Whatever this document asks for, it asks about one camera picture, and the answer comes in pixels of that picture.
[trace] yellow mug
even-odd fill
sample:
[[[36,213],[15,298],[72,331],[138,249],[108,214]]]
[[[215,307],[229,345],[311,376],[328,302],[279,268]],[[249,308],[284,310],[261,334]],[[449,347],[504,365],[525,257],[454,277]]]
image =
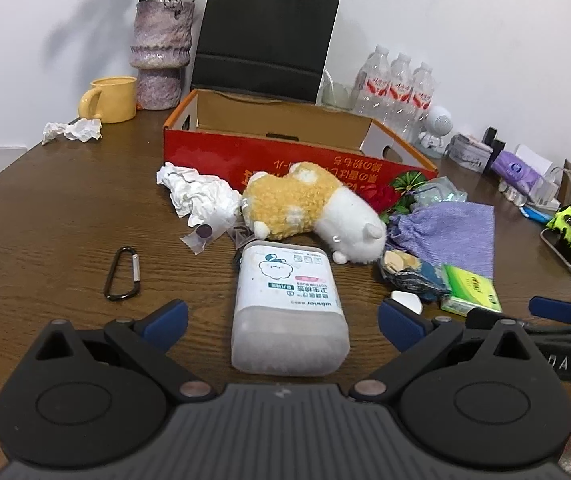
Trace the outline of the yellow mug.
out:
[[[136,115],[136,77],[104,77],[92,81],[91,86],[78,104],[79,117],[122,123]]]

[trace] carabiner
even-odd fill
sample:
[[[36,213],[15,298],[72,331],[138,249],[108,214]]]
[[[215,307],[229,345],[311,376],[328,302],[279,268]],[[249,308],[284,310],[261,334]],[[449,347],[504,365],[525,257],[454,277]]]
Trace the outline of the carabiner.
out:
[[[114,273],[119,264],[119,259],[122,253],[130,253],[132,255],[132,277],[134,279],[134,286],[130,292],[124,294],[110,294],[110,288],[112,286],[112,280],[114,279]],[[128,298],[133,298],[140,292],[140,268],[139,268],[139,253],[136,249],[132,247],[121,247],[112,260],[112,265],[110,266],[110,271],[107,274],[107,280],[105,280],[105,286],[103,288],[103,295],[110,301],[123,301]]]

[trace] vase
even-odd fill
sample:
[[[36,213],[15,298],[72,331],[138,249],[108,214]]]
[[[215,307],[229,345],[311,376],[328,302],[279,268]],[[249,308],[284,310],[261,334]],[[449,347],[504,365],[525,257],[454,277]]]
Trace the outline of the vase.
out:
[[[144,110],[167,110],[180,101],[180,69],[190,63],[193,21],[192,2],[137,4],[130,65],[139,69],[137,103]]]

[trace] red rose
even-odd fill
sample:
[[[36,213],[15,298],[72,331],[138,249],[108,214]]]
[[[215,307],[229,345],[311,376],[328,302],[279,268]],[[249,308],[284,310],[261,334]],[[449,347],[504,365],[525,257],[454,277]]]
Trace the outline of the red rose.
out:
[[[395,205],[401,198],[401,194],[398,191],[384,184],[368,184],[361,188],[359,195],[378,214]]]

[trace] stuffed animal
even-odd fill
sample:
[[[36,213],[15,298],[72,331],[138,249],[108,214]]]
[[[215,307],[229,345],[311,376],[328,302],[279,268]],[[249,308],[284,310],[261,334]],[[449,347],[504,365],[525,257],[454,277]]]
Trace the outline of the stuffed animal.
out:
[[[314,231],[332,248],[338,264],[373,262],[385,245],[385,225],[375,211],[311,162],[291,165],[283,177],[265,171],[252,175],[241,211],[259,240]]]

